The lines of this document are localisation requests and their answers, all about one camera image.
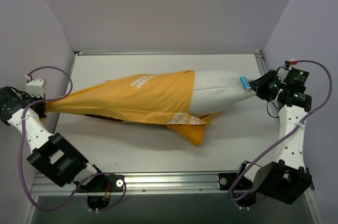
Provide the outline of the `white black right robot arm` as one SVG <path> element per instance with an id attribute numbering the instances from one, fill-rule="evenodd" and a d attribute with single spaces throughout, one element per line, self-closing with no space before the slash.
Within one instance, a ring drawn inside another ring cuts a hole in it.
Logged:
<path id="1" fill-rule="evenodd" d="M 312 176 L 303 158 L 306 115 L 312 107 L 311 96 L 305 94 L 309 73 L 293 67 L 282 72 L 271 70 L 243 86 L 253 90 L 257 97 L 278 104 L 279 138 L 274 159 L 264 165 L 243 162 L 234 176 L 235 184 L 253 192 L 292 204 L 312 184 Z"/>

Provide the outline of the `blue white pillow label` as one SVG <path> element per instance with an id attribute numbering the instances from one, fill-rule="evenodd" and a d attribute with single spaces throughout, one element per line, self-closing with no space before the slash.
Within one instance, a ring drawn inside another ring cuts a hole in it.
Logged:
<path id="1" fill-rule="evenodd" d="M 241 76 L 239 78 L 239 80 L 240 80 L 244 90 L 250 90 L 251 89 L 250 83 L 245 76 Z"/>

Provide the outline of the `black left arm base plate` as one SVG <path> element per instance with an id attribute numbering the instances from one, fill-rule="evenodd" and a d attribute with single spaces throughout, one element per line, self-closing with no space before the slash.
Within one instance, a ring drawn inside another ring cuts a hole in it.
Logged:
<path id="1" fill-rule="evenodd" d="M 123 192 L 123 176 L 98 175 L 81 185 L 78 193 Z"/>

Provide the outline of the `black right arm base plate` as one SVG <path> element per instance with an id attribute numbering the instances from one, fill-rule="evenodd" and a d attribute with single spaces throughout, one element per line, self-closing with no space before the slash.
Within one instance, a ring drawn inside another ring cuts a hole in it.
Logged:
<path id="1" fill-rule="evenodd" d="M 237 178 L 237 174 L 235 172 L 230 173 L 219 173 L 218 181 L 219 181 L 219 189 L 221 191 L 228 191 L 234 181 Z M 252 188 L 253 183 L 246 179 L 242 178 L 234 187 L 234 190 L 249 190 Z"/>

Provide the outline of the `aluminium front rail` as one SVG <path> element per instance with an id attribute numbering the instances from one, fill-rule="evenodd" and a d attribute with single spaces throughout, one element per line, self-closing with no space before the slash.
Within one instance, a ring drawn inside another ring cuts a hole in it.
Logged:
<path id="1" fill-rule="evenodd" d="M 219 189 L 218 174 L 210 172 L 122 173 L 127 195 L 226 193 Z M 75 184 L 59 187 L 44 175 L 36 175 L 31 194 L 37 196 L 69 196 Z"/>

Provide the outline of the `orange pillowcase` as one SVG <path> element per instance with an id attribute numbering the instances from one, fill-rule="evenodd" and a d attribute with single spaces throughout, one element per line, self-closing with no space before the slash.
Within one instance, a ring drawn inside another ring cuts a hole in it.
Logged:
<path id="1" fill-rule="evenodd" d="M 58 100 L 46 110 L 73 115 L 97 115 L 117 120 L 163 125 L 199 146 L 209 124 L 219 114 L 190 111 L 195 72 L 137 74 L 91 86 Z"/>

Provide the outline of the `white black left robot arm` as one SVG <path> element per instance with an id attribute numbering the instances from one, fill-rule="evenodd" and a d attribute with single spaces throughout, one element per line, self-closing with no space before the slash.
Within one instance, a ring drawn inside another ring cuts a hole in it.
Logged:
<path id="1" fill-rule="evenodd" d="M 84 186 L 102 191 L 106 177 L 61 134 L 48 132 L 40 121 L 45 117 L 44 97 L 34 97 L 13 87 L 1 88 L 1 121 L 25 137 L 31 150 L 28 162 L 60 187 L 87 178 Z"/>

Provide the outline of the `white pillow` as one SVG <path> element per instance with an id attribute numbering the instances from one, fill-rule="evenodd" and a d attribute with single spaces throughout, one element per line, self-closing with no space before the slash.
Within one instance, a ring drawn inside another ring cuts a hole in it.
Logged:
<path id="1" fill-rule="evenodd" d="M 196 71 L 189 113 L 196 117 L 214 114 L 256 95 L 240 81 L 243 74 L 224 70 Z"/>

